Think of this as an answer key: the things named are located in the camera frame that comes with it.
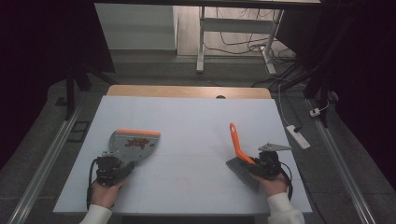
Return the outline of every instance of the gray floor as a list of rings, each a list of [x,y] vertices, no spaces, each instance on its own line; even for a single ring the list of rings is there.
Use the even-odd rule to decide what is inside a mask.
[[[253,83],[268,79],[261,57],[207,57],[205,72],[195,73],[196,58],[193,56],[176,56],[160,52],[119,52],[113,51],[116,74],[109,74],[120,84],[135,85],[181,85],[181,86],[223,86],[250,87]],[[276,64],[278,72],[285,70],[289,64]],[[109,87],[101,79],[90,76],[92,89],[89,92],[77,91],[77,97],[87,96],[77,121],[91,122],[101,97]],[[267,88],[272,81],[256,85]],[[282,109],[287,122],[295,124],[293,109],[302,121],[301,132],[311,144],[308,150],[300,150],[290,138],[293,154],[300,173],[304,178],[306,192],[312,214],[304,214],[306,223],[361,223],[355,204],[347,192],[343,180],[337,172],[329,150],[318,133],[315,121],[309,117],[310,106],[302,95],[304,87],[297,86],[281,94]],[[278,95],[272,93],[276,102]],[[57,131],[64,121],[65,106],[56,104],[60,97],[65,97],[64,81],[49,89],[49,99],[43,107],[31,131],[21,142],[15,155],[0,172],[0,223],[6,223],[22,194],[28,186],[37,167]],[[329,130],[340,148],[350,172],[353,174],[361,192],[370,206],[376,223],[394,223],[396,220],[396,193],[386,178],[380,173],[364,147],[353,133],[339,119],[331,100],[328,108]],[[70,133],[62,151],[56,160],[49,177],[40,191],[26,223],[79,223],[83,214],[53,214],[52,209],[62,191],[66,178],[78,155],[83,133]],[[121,217],[113,216],[110,223],[121,223]],[[266,217],[256,217],[256,223],[266,223]]]

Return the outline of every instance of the power strip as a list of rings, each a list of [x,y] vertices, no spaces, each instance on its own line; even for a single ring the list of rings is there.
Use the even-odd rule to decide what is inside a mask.
[[[309,145],[309,143],[305,140],[305,138],[301,135],[301,133],[300,132],[295,133],[294,129],[295,129],[294,125],[290,125],[286,127],[286,130],[288,130],[289,134],[291,135],[291,137],[294,138],[294,140],[297,142],[300,148],[307,149],[311,147],[311,145]]]

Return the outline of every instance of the table surface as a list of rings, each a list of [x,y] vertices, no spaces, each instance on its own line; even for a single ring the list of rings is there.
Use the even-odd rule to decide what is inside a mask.
[[[253,92],[255,99],[248,99]],[[216,99],[219,94],[227,99]],[[128,190],[121,191],[113,208],[115,213],[268,214],[263,189],[254,193],[225,164],[235,157],[230,122],[238,128],[241,148],[248,155],[257,157],[258,147],[267,142],[289,145],[276,103],[266,89],[112,86],[97,109],[54,212],[86,211],[81,198],[92,158],[107,150],[109,136],[121,128],[156,131],[161,137],[154,152],[136,164],[124,186]],[[291,203],[312,212],[291,151],[278,155],[292,172]]]
[[[267,89],[235,87],[114,85],[108,89],[107,95],[187,98],[216,98],[222,95],[230,99],[271,99]]]

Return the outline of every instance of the black cable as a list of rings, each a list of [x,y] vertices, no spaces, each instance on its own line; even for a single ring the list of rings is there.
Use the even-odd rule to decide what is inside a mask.
[[[297,63],[294,63],[294,64],[292,64],[291,66],[289,66],[283,73],[281,73],[280,75],[278,75],[277,77],[270,77],[270,78],[267,78],[267,79],[265,79],[265,80],[260,80],[260,81],[256,81],[255,83],[253,83],[250,87],[251,88],[254,88],[254,86],[256,86],[257,84],[259,84],[259,83],[264,83],[264,82],[267,82],[267,81],[270,81],[270,80],[273,80],[273,79],[277,79],[277,78],[282,78],[282,76],[284,76],[286,73],[289,73],[289,72],[292,72],[295,68],[295,66],[297,65]],[[278,80],[276,81],[276,82],[274,82],[273,84],[271,84],[271,86],[270,86],[270,88],[269,89],[271,89],[271,87],[275,84],[275,83],[277,83],[278,82]]]
[[[91,205],[91,196],[92,196],[92,170],[93,166],[98,162],[98,159],[95,159],[91,163],[91,168],[90,168],[90,176],[88,177],[88,188],[87,188],[87,210],[90,209]]]
[[[283,73],[277,76],[277,81],[271,84],[268,88],[270,92],[274,92],[273,87],[277,84],[279,85],[286,77],[288,77],[291,72],[296,70],[300,65],[298,63],[293,63],[288,69],[286,69]]]
[[[209,47],[205,44],[205,42],[204,42],[204,46],[205,46],[205,48],[207,48],[207,49],[212,49],[212,48],[209,48]],[[222,51],[222,52],[230,53],[230,54],[245,54],[245,53],[250,53],[250,50],[242,51],[242,52],[230,52],[230,51],[227,51],[227,50],[224,50],[224,49],[213,49],[213,50],[218,50],[218,51]]]
[[[290,176],[288,176],[288,175],[286,174],[285,170],[283,170],[283,169],[280,170],[280,173],[281,173],[281,174],[285,177],[285,179],[286,179],[286,183],[287,183],[287,185],[288,185],[288,187],[289,187],[288,198],[289,198],[289,200],[291,200],[291,196],[293,195],[293,185],[292,185],[292,183],[291,183],[291,180],[293,179],[293,176],[292,176],[292,174],[291,174],[291,169],[289,168],[289,166],[288,166],[287,164],[285,164],[285,163],[283,163],[283,162],[281,162],[280,164],[286,166],[286,167],[288,168],[288,170],[289,170]]]

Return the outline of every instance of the floor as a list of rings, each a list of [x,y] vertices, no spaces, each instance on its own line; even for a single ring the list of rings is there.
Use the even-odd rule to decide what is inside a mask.
[[[185,9],[186,12],[179,11],[180,17],[183,13],[190,15],[190,13],[187,13],[189,10],[197,13],[196,7]],[[234,14],[230,12],[230,15],[239,16],[241,13],[243,14],[242,10],[234,12]],[[193,20],[193,16],[188,17],[191,19],[190,22],[196,22]],[[196,40],[189,38],[191,42],[187,42],[184,47],[181,41],[182,36],[188,36],[188,34],[182,34],[181,31],[193,25],[180,23],[179,26],[178,56],[168,53],[113,52],[112,57],[116,74],[108,75],[121,84],[135,85],[251,87],[254,83],[263,81],[254,87],[268,88],[274,82],[265,73],[262,58],[255,52],[250,52],[247,56],[234,55],[231,57],[224,52],[208,50],[206,53],[209,57],[205,60],[205,72],[197,75],[195,73],[196,58],[194,57],[196,43],[193,43]],[[218,37],[209,38],[209,35],[206,35],[205,38],[208,38],[207,42],[205,40],[207,45],[213,44],[213,48],[221,48],[222,41],[219,34],[214,33],[212,35]],[[227,41],[230,42],[246,41],[245,35],[238,37],[238,39],[228,39],[228,37]],[[246,50],[246,48],[242,45],[242,47],[239,46],[238,49],[233,50]],[[282,48],[284,47],[280,46],[279,49],[275,49],[275,52],[279,52]],[[288,66],[290,66],[289,63],[276,63],[276,69],[279,73],[285,71]],[[90,124],[96,108],[100,104],[101,97],[106,94],[109,87],[103,80],[92,75],[90,75],[90,81],[92,82],[90,91],[76,90],[77,99],[84,99],[83,107],[76,119],[76,122],[80,125]],[[293,155],[304,178],[305,190],[314,211],[312,214],[304,214],[305,222],[313,224],[365,223],[361,221],[354,198],[347,191],[346,183],[340,176],[332,158],[331,150],[320,134],[318,121],[308,115],[309,109],[318,102],[315,98],[305,99],[302,95],[303,89],[304,83],[281,94],[274,91],[272,96],[276,100],[278,109],[283,111],[282,117],[285,126],[287,123],[297,124],[301,122],[304,125],[301,132],[312,146],[308,150],[300,150],[295,142],[291,138],[289,139],[290,145],[296,148],[296,150],[293,150]],[[64,81],[49,88],[49,99],[43,107],[42,113],[7,166],[1,170],[0,223],[6,223],[9,220],[14,208],[28,188],[32,176],[34,176],[40,162],[50,148],[53,139],[55,139],[58,130],[64,125],[64,95]],[[336,142],[336,146],[376,223],[394,223],[396,220],[396,207],[394,206],[396,204],[396,193],[386,178],[379,172],[364,147],[339,119],[334,111],[335,104],[336,99],[331,98],[327,117],[328,131]],[[28,209],[25,223],[79,223],[82,220],[83,214],[53,214],[52,209],[73,167],[83,137],[82,132],[71,132],[67,135],[67,140],[62,146],[47,180],[33,200],[34,204]],[[123,221],[122,217],[114,215],[109,223],[123,223]],[[266,223],[266,216],[256,216],[255,223]]]

